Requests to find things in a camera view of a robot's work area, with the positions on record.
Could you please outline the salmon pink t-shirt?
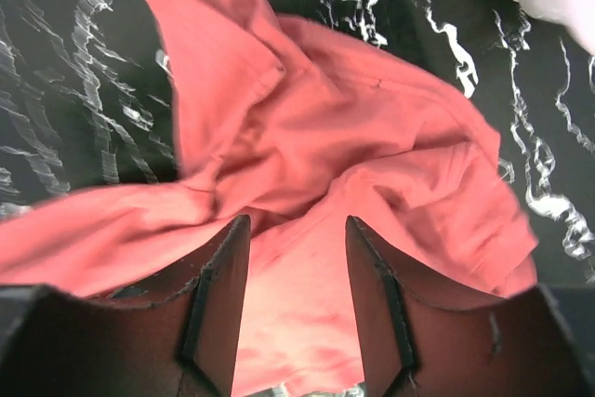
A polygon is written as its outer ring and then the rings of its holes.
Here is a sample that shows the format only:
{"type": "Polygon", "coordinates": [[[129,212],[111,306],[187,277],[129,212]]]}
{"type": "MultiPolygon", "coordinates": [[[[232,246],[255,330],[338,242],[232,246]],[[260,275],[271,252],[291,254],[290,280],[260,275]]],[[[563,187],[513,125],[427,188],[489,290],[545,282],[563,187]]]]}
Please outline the salmon pink t-shirt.
{"type": "Polygon", "coordinates": [[[536,283],[536,238],[499,175],[499,136],[454,87],[268,0],[145,1],[173,73],[180,179],[90,189],[11,218],[3,283],[95,296],[247,214],[235,396],[363,381],[348,216],[484,293],[536,283]]]}

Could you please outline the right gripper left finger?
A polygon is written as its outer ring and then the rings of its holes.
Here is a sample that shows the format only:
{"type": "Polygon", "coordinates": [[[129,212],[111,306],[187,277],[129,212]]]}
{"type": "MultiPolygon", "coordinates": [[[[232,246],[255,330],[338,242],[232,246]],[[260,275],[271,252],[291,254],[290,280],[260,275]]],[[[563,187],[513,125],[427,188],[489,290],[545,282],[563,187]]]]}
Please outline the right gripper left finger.
{"type": "Polygon", "coordinates": [[[5,396],[228,396],[250,249],[240,216],[205,245],[101,298],[1,289],[5,396]]]}

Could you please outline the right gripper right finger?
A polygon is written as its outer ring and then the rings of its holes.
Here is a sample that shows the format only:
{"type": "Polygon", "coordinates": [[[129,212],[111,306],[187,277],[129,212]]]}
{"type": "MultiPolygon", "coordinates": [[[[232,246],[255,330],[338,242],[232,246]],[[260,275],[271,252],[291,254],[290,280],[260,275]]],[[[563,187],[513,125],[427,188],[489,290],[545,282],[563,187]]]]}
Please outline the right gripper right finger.
{"type": "Polygon", "coordinates": [[[346,222],[350,289],[370,396],[590,396],[594,291],[536,285],[500,298],[346,222]]]}

